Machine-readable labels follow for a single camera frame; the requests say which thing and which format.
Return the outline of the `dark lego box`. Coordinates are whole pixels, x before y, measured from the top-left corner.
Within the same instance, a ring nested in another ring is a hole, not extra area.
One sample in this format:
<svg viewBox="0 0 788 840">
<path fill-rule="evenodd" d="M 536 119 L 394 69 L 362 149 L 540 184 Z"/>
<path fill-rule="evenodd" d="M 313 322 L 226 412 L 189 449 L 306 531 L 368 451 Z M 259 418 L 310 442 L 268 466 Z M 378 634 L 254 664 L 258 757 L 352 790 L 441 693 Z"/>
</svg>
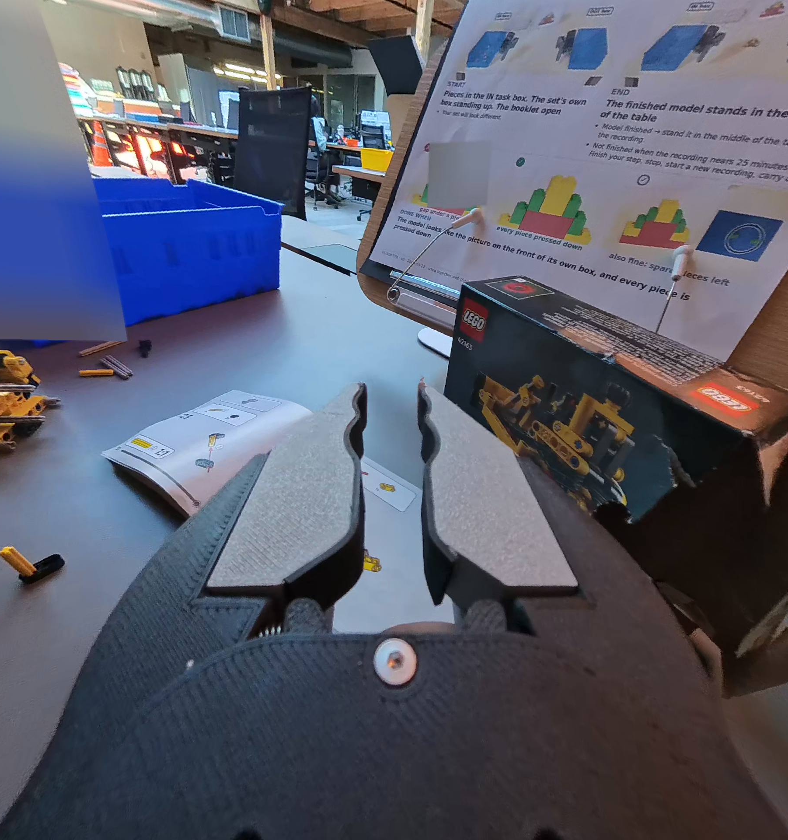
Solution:
<svg viewBox="0 0 788 840">
<path fill-rule="evenodd" d="M 727 697 L 788 683 L 788 391 L 506 276 L 462 286 L 444 394 L 709 637 Z"/>
</svg>

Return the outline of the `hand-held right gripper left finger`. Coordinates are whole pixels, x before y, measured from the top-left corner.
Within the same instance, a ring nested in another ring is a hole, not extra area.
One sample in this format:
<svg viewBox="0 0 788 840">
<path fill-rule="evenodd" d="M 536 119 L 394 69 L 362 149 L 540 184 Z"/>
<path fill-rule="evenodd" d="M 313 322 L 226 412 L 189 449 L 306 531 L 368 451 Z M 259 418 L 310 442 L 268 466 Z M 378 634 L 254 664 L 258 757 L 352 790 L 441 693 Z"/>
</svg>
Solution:
<svg viewBox="0 0 788 840">
<path fill-rule="evenodd" d="M 266 457 L 207 579 L 218 595 L 328 610 L 363 571 L 367 389 L 348 385 Z"/>
</svg>

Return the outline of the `open instruction booklet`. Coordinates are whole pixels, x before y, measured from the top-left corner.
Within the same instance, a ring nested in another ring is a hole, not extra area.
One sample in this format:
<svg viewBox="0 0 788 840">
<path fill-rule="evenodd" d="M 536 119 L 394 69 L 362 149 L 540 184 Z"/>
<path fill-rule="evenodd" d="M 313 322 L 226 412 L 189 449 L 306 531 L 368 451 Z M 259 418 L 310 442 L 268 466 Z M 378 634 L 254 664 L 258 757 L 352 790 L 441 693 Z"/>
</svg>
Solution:
<svg viewBox="0 0 788 840">
<path fill-rule="evenodd" d="M 189 517 L 256 455 L 280 443 L 310 412 L 293 402 L 230 391 L 154 423 L 102 456 Z M 364 456 L 365 569 L 335 606 L 335 631 L 371 633 L 409 623 L 452 623 L 423 572 L 421 490 Z"/>
</svg>

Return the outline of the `black angled panel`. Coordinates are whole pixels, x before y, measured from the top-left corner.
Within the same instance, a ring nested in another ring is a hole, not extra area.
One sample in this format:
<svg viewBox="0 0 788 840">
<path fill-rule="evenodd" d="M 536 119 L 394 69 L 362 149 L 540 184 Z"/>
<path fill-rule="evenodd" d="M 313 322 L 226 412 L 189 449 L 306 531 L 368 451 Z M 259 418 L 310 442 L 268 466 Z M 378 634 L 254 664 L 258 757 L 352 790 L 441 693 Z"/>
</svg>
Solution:
<svg viewBox="0 0 788 840">
<path fill-rule="evenodd" d="M 367 48 L 388 96 L 416 92 L 425 63 L 411 35 L 372 39 Z"/>
</svg>

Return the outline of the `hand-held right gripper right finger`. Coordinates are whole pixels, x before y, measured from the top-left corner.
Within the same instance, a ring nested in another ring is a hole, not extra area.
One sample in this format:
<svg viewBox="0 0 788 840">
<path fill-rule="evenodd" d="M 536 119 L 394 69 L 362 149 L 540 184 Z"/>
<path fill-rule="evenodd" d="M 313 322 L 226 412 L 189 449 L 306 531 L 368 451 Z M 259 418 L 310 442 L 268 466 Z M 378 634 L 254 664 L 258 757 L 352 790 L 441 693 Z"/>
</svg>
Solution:
<svg viewBox="0 0 788 840">
<path fill-rule="evenodd" d="M 513 451 L 423 382 L 418 426 L 423 571 L 434 604 L 577 593 L 575 573 Z"/>
</svg>

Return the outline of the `black office chair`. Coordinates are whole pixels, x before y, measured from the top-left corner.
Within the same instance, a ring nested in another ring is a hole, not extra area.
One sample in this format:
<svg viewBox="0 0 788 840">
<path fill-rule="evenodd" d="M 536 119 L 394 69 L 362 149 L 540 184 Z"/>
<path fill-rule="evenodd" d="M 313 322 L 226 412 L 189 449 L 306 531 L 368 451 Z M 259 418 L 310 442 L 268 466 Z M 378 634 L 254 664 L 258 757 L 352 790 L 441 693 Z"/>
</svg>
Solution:
<svg viewBox="0 0 788 840">
<path fill-rule="evenodd" d="M 338 175 L 332 173 L 324 118 L 317 111 L 309 123 L 304 183 L 309 187 L 305 196 L 311 198 L 313 210 L 320 203 L 337 207 L 344 201 L 338 193 Z"/>
</svg>

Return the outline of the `yellow axle with black connector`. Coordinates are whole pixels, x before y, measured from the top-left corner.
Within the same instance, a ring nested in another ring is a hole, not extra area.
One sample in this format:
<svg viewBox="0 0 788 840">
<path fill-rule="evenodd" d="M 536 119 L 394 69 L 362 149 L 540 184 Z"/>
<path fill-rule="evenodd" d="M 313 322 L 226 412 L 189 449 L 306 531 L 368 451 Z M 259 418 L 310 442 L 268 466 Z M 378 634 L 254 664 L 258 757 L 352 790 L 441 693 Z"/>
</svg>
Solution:
<svg viewBox="0 0 788 840">
<path fill-rule="evenodd" d="M 15 547 L 7 546 L 0 550 L 1 560 L 17 572 L 23 585 L 31 585 L 64 568 L 65 561 L 61 554 L 54 553 L 37 563 L 32 563 Z"/>
</svg>

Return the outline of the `blue plastic bin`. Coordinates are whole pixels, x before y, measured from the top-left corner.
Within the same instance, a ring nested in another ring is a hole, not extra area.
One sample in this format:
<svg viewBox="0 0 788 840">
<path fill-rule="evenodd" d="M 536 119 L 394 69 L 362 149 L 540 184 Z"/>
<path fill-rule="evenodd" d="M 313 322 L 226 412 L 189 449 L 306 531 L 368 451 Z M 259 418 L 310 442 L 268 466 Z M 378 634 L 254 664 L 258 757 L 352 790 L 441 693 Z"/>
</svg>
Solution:
<svg viewBox="0 0 788 840">
<path fill-rule="evenodd" d="M 282 205 L 208 182 L 93 178 L 126 326 L 280 285 Z M 0 215 L 18 195 L 0 185 Z M 26 260 L 27 234 L 0 225 L 0 329 L 36 346 L 53 343 L 31 325 L 32 305 L 11 290 Z"/>
</svg>

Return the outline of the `yellow lego bulldozer model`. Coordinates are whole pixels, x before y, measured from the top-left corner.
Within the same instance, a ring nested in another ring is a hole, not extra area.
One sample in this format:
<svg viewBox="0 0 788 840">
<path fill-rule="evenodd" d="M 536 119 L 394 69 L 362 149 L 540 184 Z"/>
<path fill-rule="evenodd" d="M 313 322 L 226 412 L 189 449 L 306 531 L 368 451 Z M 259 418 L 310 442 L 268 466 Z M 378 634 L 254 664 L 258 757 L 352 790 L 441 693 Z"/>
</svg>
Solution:
<svg viewBox="0 0 788 840">
<path fill-rule="evenodd" d="M 40 391 L 41 380 L 25 357 L 0 350 L 0 453 L 14 451 L 17 441 L 35 434 L 45 412 L 62 401 Z"/>
</svg>

